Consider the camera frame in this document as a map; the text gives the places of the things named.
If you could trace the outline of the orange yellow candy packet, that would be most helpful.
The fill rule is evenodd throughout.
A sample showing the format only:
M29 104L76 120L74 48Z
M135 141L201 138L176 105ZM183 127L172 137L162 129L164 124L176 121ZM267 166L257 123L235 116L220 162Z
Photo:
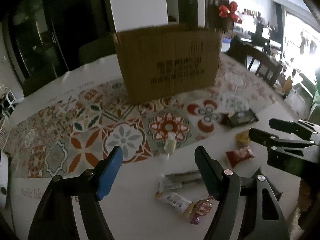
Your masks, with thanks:
M249 138L249 130L245 130L240 133L237 133L235 136L235 139L239 143L242 143L244 145L248 145L251 142L251 140Z

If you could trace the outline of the black snack bar wrapper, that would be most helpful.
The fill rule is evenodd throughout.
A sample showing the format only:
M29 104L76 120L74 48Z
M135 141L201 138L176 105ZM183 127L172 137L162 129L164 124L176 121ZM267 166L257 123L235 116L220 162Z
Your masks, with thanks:
M224 114L222 116L220 124L231 128L235 128L239 126L252 124L258 121L259 119L256 116L256 114L251 109L248 109L246 111L234 112L233 114Z

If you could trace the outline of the small red snack packet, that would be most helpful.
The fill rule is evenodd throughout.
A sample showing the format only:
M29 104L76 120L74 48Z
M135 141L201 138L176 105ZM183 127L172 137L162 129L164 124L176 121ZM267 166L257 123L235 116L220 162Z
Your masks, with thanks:
M226 156L231 167L235 167L238 163L255 157L249 146L238 150L226 151Z

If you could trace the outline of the purple foil candy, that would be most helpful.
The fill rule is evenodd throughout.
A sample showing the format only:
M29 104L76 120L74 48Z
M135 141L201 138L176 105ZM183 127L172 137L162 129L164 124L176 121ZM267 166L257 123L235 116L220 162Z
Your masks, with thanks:
M212 196L209 196L206 199L199 200L196 205L193 207L191 212L190 224L197 225L200 223L200 217L208 215L212 210L211 200L214 199Z

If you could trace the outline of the white round appliance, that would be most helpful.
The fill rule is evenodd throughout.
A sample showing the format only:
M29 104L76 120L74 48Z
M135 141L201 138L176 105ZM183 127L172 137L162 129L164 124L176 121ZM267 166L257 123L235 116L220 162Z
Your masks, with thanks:
M8 156L1 152L1 168L0 168L0 205L5 208L8 195L8 178L9 178L9 162Z

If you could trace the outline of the white wrapped snack bar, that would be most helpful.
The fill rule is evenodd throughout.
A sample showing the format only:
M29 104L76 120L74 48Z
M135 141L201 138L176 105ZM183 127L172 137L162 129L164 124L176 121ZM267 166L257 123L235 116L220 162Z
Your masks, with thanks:
M188 218L195 206L195 203L185 199L176 192L157 192L155 198L165 204L172 206L179 214Z

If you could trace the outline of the patterned floral table mat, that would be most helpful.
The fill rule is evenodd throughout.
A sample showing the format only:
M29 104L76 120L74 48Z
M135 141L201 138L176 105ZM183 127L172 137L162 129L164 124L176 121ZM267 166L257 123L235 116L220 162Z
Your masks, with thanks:
M271 88L221 55L215 83L141 104L129 100L115 57L66 73L16 107L5 151L15 178L71 176L94 167L114 146L126 164L163 152L169 134L183 148L223 131L225 113L275 103Z

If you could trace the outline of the dark wooden chair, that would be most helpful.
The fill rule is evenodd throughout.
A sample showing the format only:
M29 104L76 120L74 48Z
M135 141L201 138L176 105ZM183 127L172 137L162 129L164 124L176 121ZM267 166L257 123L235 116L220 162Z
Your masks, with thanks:
M280 75L283 65L281 63L273 63L262 51L242 43L238 36L232 38L226 54L241 63L248 71L252 68L253 63L258 62L255 75L261 77L271 87L274 87L278 82L281 88L284 89L286 80Z

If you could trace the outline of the small yellow jelly cup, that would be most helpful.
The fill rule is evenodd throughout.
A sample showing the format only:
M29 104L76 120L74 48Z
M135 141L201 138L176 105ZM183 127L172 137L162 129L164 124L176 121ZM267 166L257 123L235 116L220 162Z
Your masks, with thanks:
M168 132L167 138L164 144L164 151L168 155L172 155L176 149L176 134L174 132Z

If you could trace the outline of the brown cardboard box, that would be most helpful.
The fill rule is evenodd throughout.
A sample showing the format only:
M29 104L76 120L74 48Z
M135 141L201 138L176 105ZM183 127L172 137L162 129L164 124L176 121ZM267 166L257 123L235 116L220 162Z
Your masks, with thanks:
M121 31L113 39L133 104L215 83L222 44L219 31L173 24Z

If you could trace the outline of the red balloon dog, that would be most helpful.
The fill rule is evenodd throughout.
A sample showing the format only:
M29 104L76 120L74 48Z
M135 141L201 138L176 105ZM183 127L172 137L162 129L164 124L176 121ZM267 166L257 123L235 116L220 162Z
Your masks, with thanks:
M219 6L219 16L221 18L230 18L233 22L237 24L242 24L242 19L236 14L238 9L238 4L235 1L232 1L228 6L220 5Z

